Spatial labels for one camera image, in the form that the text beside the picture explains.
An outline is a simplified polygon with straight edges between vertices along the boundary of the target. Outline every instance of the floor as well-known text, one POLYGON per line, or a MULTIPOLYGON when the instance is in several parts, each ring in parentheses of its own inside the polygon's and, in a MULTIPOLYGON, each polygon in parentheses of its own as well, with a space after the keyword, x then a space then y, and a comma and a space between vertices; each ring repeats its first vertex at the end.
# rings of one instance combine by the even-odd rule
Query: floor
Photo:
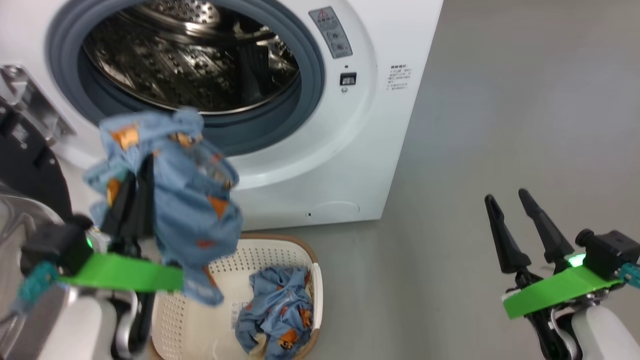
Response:
MULTIPOLYGON (((530 189, 572 241, 640 239, 640 3, 445 0, 383 218, 298 236, 323 269, 313 359, 540 359, 509 321, 483 197, 549 276, 517 198, 530 189)), ((640 339, 640 291, 605 303, 640 339)))

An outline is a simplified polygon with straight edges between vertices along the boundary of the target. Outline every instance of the blue clothing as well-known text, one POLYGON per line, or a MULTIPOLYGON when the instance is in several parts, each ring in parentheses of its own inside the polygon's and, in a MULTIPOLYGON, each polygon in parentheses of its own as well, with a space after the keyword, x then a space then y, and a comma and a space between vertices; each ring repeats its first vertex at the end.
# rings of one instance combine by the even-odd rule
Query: blue clothing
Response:
POLYGON ((240 312, 236 338, 249 353, 267 336, 266 359, 292 359, 311 335, 311 299, 305 291, 307 269, 273 267, 250 276, 253 300, 240 312))
MULTIPOLYGON (((192 109, 103 120, 100 136, 107 160, 87 170, 84 181, 107 197, 113 181, 122 182, 128 172, 137 174, 153 154, 156 242, 163 262, 182 267, 185 296, 217 305, 223 295, 207 267, 236 251, 243 221, 229 195, 238 174, 215 146, 200 140, 203 126, 192 109), (181 143, 178 134, 190 142, 181 143)), ((101 225, 108 209, 107 201, 94 204, 93 221, 101 225)))

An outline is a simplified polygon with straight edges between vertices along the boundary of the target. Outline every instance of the front-loading washing machine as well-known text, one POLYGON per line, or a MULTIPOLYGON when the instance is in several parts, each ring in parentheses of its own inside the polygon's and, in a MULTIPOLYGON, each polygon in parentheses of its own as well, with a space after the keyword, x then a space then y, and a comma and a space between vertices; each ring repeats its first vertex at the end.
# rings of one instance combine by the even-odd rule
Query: front-loading washing machine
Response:
POLYGON ((0 97, 79 168, 104 158, 105 117, 195 107, 246 229, 377 219, 441 5, 1 1, 0 97))

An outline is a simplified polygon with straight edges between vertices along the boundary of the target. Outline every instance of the green light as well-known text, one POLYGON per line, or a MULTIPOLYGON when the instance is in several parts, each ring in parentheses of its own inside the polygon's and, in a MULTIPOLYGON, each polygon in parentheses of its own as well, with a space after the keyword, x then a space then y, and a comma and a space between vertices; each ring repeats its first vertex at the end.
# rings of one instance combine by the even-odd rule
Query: green light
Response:
POLYGON ((587 254, 577 254, 576 256, 568 258, 567 261, 569 261, 572 267, 577 268, 578 266, 582 266, 582 261, 585 256, 587 256, 587 254))

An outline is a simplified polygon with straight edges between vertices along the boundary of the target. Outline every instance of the white plastic basket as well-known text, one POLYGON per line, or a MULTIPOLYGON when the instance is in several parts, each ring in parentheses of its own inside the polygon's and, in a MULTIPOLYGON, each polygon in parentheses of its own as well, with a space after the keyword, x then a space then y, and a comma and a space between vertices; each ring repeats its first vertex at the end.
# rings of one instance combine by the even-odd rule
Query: white plastic basket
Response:
POLYGON ((164 360, 247 359, 236 340, 235 321, 253 298, 249 275, 270 266, 305 267, 311 271, 313 324, 310 341, 296 359, 304 358, 315 345, 322 324, 323 284, 313 251, 290 236, 246 234, 236 253, 209 265, 225 301, 208 307, 181 293, 158 294, 151 330, 152 348, 164 360))

